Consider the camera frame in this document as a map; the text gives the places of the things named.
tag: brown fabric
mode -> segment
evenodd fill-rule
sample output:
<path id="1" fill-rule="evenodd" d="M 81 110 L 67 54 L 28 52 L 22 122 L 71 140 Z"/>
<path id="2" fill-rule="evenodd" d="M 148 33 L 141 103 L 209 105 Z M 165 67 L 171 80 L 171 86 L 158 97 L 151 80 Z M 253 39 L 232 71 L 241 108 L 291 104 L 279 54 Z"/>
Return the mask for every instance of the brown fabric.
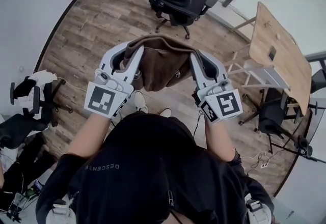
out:
<path id="1" fill-rule="evenodd" d="M 124 66 L 142 45 L 145 49 L 139 65 L 142 75 L 132 83 L 136 90 L 145 87 L 146 91 L 159 91 L 191 76 L 190 53 L 201 62 L 197 49 L 164 35 L 149 35 L 127 45 Z"/>

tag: person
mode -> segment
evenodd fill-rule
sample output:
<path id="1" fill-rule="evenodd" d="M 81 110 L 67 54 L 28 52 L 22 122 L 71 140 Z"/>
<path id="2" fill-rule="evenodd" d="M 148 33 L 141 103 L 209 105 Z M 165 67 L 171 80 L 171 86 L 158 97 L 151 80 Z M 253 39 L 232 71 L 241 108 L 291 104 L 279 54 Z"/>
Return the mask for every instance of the person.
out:
<path id="1" fill-rule="evenodd" d="M 3 173 L 0 161 L 0 212 L 10 211 L 15 194 L 24 194 L 28 185 L 56 162 L 56 159 L 47 151 L 44 151 L 42 156 L 35 161 L 43 144 L 45 142 L 42 134 L 36 134 L 5 173 Z"/>
<path id="2" fill-rule="evenodd" d="M 137 112 L 106 139 L 110 119 L 88 118 L 43 187 L 39 224 L 53 223 L 53 205 L 65 194 L 77 223 L 248 223 L 248 194 L 273 213 L 267 192 L 244 173 L 223 122 L 205 118 L 204 149 L 170 109 L 148 114 L 141 92 L 134 103 Z"/>

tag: wooden table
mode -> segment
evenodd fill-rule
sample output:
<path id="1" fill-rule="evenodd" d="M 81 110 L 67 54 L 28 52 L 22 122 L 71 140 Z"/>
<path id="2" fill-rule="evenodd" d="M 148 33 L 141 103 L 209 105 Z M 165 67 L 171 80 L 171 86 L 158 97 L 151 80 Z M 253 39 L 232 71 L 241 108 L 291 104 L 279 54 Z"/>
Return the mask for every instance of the wooden table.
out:
<path id="1" fill-rule="evenodd" d="M 252 22 L 255 22 L 255 26 L 249 47 L 250 58 L 261 67 L 273 67 L 277 71 L 289 85 L 289 89 L 284 89 L 285 93 L 299 104 L 302 114 L 305 115 L 310 99 L 310 64 L 292 35 L 282 27 L 263 3 L 258 2 L 256 17 L 240 24 L 232 31 Z M 272 58 L 271 49 L 275 51 Z"/>

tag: shoe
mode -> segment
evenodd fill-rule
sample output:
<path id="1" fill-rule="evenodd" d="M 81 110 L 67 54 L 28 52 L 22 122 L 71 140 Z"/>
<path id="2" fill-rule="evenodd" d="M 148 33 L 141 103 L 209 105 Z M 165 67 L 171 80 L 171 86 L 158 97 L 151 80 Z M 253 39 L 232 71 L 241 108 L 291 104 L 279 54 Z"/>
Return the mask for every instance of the shoe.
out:
<path id="1" fill-rule="evenodd" d="M 146 106 L 145 98 L 143 94 L 139 91 L 137 91 L 133 96 L 133 102 L 136 106 L 137 111 L 143 111 L 145 113 L 148 112 L 148 108 Z"/>
<path id="2" fill-rule="evenodd" d="M 159 115 L 160 115 L 160 116 L 164 116 L 164 117 L 170 117 L 171 114 L 172 114 L 171 109 L 166 108 L 166 109 L 164 109 L 163 112 L 161 112 Z"/>

